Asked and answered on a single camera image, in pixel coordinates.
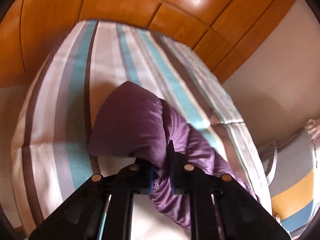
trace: striped cloth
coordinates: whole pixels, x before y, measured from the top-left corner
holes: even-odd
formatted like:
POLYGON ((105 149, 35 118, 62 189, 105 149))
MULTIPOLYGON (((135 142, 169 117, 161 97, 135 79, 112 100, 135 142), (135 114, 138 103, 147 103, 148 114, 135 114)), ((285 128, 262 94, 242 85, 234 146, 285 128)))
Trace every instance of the striped cloth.
POLYGON ((197 55, 157 32, 87 20, 42 65, 12 140, 13 189, 27 234, 93 173, 106 176, 121 168, 90 156, 87 145, 100 106, 127 80, 174 106, 271 213, 268 184, 250 133, 197 55))

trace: striped mattress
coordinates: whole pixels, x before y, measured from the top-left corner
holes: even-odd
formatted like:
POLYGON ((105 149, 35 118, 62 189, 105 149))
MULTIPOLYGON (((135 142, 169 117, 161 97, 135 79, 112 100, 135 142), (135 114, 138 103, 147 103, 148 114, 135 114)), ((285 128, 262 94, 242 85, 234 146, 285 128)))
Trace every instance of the striped mattress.
POLYGON ((87 145, 100 106, 127 80, 174 106, 271 213, 251 135, 198 56, 158 32, 87 20, 77 23, 47 57, 29 88, 12 139, 13 191, 27 235, 93 173, 107 176, 121 168, 89 155, 87 145))

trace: striped bedsheet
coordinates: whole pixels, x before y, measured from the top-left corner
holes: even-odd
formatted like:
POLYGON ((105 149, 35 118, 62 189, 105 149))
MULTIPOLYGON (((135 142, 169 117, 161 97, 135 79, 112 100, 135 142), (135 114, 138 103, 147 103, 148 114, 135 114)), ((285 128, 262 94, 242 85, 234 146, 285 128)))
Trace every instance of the striped bedsheet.
POLYGON ((81 21, 31 84, 12 140, 12 183, 30 234, 93 173, 120 169, 87 152, 105 98, 130 80, 167 100, 271 212, 257 149, 230 96, 186 45, 128 25, 81 21))

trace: beige wall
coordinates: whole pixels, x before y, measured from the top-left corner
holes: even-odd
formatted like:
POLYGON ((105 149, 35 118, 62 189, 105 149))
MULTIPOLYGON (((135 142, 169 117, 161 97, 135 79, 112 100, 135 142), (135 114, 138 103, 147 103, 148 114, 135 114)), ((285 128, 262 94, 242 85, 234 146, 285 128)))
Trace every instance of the beige wall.
POLYGON ((223 86, 257 146, 320 118, 320 25, 304 0, 223 86))

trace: purple garment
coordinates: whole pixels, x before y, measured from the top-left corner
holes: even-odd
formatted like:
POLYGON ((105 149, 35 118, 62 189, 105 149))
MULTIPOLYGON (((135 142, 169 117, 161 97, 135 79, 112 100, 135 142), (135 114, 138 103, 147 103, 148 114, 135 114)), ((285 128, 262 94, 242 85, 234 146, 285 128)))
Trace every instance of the purple garment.
POLYGON ((139 157, 157 166, 159 178, 154 182, 151 200, 158 212, 190 229, 189 196, 174 195, 168 172, 164 171, 169 140, 173 141, 176 152, 187 156, 189 163, 206 174, 230 174, 255 197, 252 189, 209 146, 199 131, 165 100, 132 82, 119 86, 101 106, 93 127, 89 153, 139 157))

